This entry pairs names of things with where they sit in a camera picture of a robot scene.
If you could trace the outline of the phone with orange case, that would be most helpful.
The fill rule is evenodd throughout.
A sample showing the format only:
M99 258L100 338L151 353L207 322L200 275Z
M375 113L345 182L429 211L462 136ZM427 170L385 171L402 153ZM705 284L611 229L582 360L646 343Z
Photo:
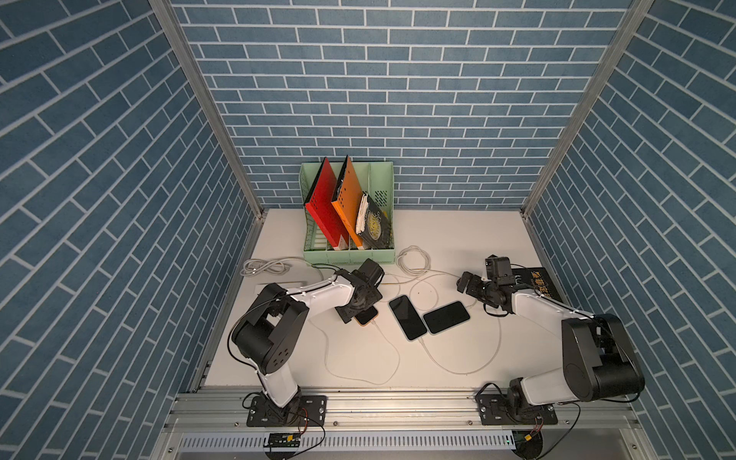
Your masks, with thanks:
M367 326L371 321L373 321L378 316L378 314L379 312L375 307L370 307L357 314L355 316L355 319L358 324L360 324L360 326L364 327Z

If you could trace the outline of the black phone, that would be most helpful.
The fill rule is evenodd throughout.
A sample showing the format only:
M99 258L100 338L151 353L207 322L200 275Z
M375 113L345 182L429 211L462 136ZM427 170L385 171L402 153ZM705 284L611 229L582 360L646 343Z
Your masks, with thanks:
M414 341L427 333L427 326L408 296L402 295L392 299L389 308L408 341Z

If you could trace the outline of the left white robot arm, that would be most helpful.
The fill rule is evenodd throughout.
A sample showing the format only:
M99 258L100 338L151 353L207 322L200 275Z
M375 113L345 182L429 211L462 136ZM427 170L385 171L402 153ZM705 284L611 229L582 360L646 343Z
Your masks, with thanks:
M383 277L383 268L367 259L357 269L337 268L330 279L299 289L266 285L231 329L229 344L238 350L232 357L256 371L271 404L288 407L300 396L289 359L305 323L325 312L350 323L383 299Z

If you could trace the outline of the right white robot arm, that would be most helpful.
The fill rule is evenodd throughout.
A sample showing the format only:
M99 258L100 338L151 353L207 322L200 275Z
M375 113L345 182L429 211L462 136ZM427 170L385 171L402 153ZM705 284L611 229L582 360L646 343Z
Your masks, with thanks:
M457 290L485 306L530 320L560 341L557 368L509 383L509 399L527 406L636 401L645 388L634 345L613 314L575 309L521 283L507 257L485 260L486 276L465 271Z

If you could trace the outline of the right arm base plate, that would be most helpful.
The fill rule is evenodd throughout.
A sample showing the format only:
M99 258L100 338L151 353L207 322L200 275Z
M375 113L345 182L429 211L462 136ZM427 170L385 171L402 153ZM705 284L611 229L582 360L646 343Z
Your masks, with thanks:
M509 401L505 396L482 394L476 398L479 417L484 426L555 426L558 421L552 404L531 406L524 398Z

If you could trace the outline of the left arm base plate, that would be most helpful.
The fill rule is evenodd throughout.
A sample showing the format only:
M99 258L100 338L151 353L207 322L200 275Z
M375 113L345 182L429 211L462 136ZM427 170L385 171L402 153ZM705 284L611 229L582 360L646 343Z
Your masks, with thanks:
M243 402L248 427L304 427L325 423L326 396L295 396L285 407L279 407L263 393Z

